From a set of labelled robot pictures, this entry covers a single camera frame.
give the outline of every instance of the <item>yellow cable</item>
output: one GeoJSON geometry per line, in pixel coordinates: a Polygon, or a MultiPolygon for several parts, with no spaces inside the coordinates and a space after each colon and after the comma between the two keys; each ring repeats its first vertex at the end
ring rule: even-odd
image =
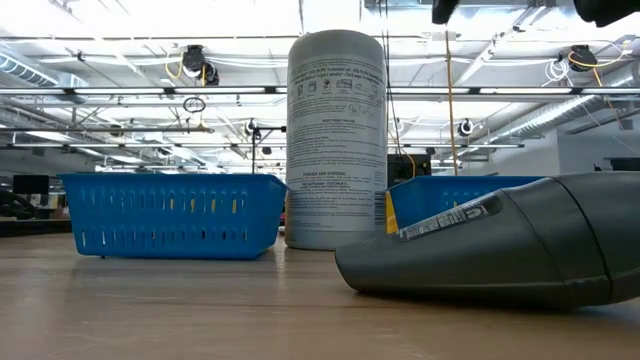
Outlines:
{"type": "MultiPolygon", "coordinates": [[[[598,85],[600,85],[600,87],[603,87],[602,80],[600,80],[600,75],[598,74],[598,69],[593,69],[593,73],[596,76],[596,81],[598,82],[598,85]]],[[[620,129],[622,129],[622,121],[620,121],[620,118],[618,117],[618,113],[616,112],[616,109],[613,108],[613,104],[611,104],[611,101],[607,100],[607,104],[609,104],[609,108],[611,108],[611,111],[613,111],[613,115],[616,117],[616,120],[618,121],[618,126],[620,127],[620,129]]]]}
{"type": "Polygon", "coordinates": [[[598,85],[600,85],[600,87],[602,87],[602,80],[600,80],[600,75],[598,74],[598,70],[597,69],[593,69],[593,73],[596,74],[596,81],[598,82],[598,85]]]}
{"type": "Polygon", "coordinates": [[[451,78],[451,51],[449,50],[449,29],[444,29],[445,43],[447,44],[447,83],[449,88],[449,133],[451,136],[451,154],[453,155],[453,172],[458,176],[458,153],[456,152],[455,137],[453,135],[453,89],[451,78]]]}
{"type": "Polygon", "coordinates": [[[604,63],[604,64],[591,65],[591,64],[584,64],[584,63],[581,63],[581,62],[575,61],[575,60],[573,60],[573,58],[571,57],[571,55],[573,55],[573,54],[574,54],[574,52],[573,52],[573,51],[569,53],[568,58],[569,58],[569,61],[571,61],[572,63],[577,64],[577,65],[580,65],[580,66],[588,67],[588,68],[599,68],[599,67],[605,67],[605,66],[609,66],[609,65],[611,65],[611,64],[615,64],[615,63],[617,63],[618,61],[620,61],[620,59],[622,59],[622,57],[624,56],[624,50],[626,49],[626,47],[627,47],[627,43],[625,42],[625,43],[622,45],[622,51],[620,52],[620,56],[618,56],[618,58],[617,58],[617,59],[615,59],[615,60],[611,60],[611,61],[609,61],[608,63],[604,63]]]}
{"type": "Polygon", "coordinates": [[[177,79],[180,77],[180,75],[182,75],[182,58],[184,56],[184,52],[180,53],[180,64],[178,64],[178,75],[173,75],[173,73],[171,73],[171,70],[169,70],[169,63],[165,63],[164,64],[164,70],[167,72],[167,75],[169,75],[171,78],[173,79],[177,79]]]}

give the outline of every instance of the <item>barcode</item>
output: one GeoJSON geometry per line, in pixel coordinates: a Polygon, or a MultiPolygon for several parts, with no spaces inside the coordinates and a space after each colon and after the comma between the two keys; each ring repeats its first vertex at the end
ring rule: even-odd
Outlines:
{"type": "Polygon", "coordinates": [[[387,222],[386,214],[386,193],[384,191],[376,191],[374,196],[373,212],[376,225],[383,225],[387,222]]]}

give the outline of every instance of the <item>yellow sticker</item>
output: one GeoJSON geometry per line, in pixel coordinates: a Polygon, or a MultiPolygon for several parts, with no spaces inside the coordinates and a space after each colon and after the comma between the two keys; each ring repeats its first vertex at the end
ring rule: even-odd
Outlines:
{"type": "Polygon", "coordinates": [[[386,192],[387,203],[387,234],[395,234],[398,232],[398,222],[396,221],[396,212],[393,210],[393,201],[391,201],[391,193],[386,192]]]}

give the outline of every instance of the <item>cylindrical container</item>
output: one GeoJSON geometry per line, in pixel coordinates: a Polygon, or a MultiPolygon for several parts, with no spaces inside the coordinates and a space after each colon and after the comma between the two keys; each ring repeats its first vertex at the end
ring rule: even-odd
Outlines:
{"type": "Polygon", "coordinates": [[[289,52],[285,239],[333,250],[383,232],[386,71],[368,35],[329,30],[289,52]]]}

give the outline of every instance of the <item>desk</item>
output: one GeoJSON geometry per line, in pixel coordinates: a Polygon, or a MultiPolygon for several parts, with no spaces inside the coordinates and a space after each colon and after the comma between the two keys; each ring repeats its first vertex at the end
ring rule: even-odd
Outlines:
{"type": "Polygon", "coordinates": [[[70,234],[0,239],[0,359],[639,359],[640,301],[572,313],[358,295],[333,254],[82,257],[70,234]]]}

